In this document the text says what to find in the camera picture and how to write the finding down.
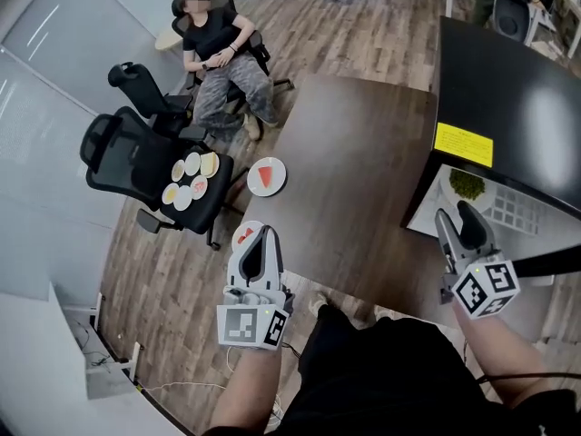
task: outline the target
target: yellow label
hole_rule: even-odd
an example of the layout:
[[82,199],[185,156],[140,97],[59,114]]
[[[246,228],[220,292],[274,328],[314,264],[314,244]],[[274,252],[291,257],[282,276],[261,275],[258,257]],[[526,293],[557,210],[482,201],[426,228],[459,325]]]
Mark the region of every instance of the yellow label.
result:
[[482,135],[449,124],[438,123],[434,148],[492,167],[493,144],[492,139]]

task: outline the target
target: background person's leg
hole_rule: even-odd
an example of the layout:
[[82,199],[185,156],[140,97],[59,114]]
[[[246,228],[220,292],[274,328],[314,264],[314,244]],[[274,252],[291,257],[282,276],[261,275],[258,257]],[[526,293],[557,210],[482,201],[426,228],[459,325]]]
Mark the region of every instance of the background person's leg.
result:
[[219,139],[229,141],[242,128],[244,114],[224,111],[230,79],[224,68],[206,73],[193,107],[193,123]]
[[341,310],[330,305],[320,307],[317,324],[299,360],[299,373],[303,382],[311,374],[317,374],[322,363],[332,360],[334,353],[340,353],[357,331]]
[[272,105],[274,85],[251,54],[238,55],[226,65],[228,76],[246,94],[252,113],[267,123],[279,121]]
[[484,25],[494,10],[494,0],[476,0],[474,13],[472,14],[472,23],[475,25]]

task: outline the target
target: chair backrest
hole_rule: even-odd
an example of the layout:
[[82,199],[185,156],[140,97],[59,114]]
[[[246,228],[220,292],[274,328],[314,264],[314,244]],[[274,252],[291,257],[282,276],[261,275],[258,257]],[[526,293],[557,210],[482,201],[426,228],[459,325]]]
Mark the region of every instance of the chair backrest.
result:
[[109,71],[107,79],[111,87],[119,87],[127,95],[144,118],[170,113],[152,74],[142,64],[116,64]]
[[[175,19],[172,22],[173,30],[180,36],[183,37],[188,27],[190,26],[190,17],[182,11],[183,0],[173,0],[172,1],[172,13]],[[234,5],[234,0],[211,0],[210,8],[220,8],[227,7],[233,11],[236,11],[236,6]]]
[[156,134],[124,106],[93,120],[81,143],[81,159],[88,166],[90,187],[128,195],[156,211],[184,149],[182,142]]

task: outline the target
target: plate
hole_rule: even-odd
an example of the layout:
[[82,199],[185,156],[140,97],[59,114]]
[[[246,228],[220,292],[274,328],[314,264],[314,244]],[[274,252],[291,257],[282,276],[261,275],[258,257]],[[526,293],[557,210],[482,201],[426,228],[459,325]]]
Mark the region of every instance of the plate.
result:
[[185,170],[184,160],[178,160],[177,162],[175,162],[172,168],[172,181],[174,181],[175,183],[180,181],[183,178],[184,170]]
[[200,162],[202,158],[200,158],[200,154],[197,152],[192,152],[187,156],[185,159],[185,166],[184,170],[188,176],[194,176],[200,170]]
[[[271,184],[268,187],[264,186],[259,168],[270,166],[272,168]],[[248,171],[248,178],[246,180],[248,188],[254,195],[259,197],[269,197],[277,193],[284,185],[287,179],[287,169],[284,163],[278,158],[266,157],[256,162],[250,171]]]
[[166,205],[169,205],[175,200],[175,197],[178,194],[180,186],[176,183],[168,184],[168,186],[163,190],[162,194],[162,202]]
[[216,154],[216,164],[214,165],[214,171],[212,172],[212,174],[208,174],[206,177],[208,179],[213,178],[216,175],[216,173],[218,173],[219,168],[220,168],[220,156]]
[[208,190],[208,178],[200,174],[199,176],[193,178],[190,187],[192,188],[193,200],[200,200]]
[[189,185],[183,185],[175,196],[173,206],[178,212],[183,212],[192,203],[192,188]]
[[245,239],[252,233],[258,231],[262,226],[264,226],[264,223],[255,221],[244,222],[238,226],[236,231],[234,231],[234,235],[232,236],[232,251],[234,252],[236,249],[238,249],[240,244],[244,242],[244,240],[241,239],[242,237]]
[[474,208],[476,208],[479,212],[484,212],[494,202],[495,197],[497,196],[497,184],[493,181],[489,181],[488,179],[484,180],[486,185],[484,192],[479,195],[476,200],[469,200],[460,197],[456,191],[452,188],[452,184],[450,184],[450,172],[453,168],[449,166],[442,167],[442,174],[439,178],[439,183],[442,187],[442,192],[446,195],[448,201],[454,205],[454,208],[458,208],[458,202],[461,200],[465,200],[466,202],[470,203]]

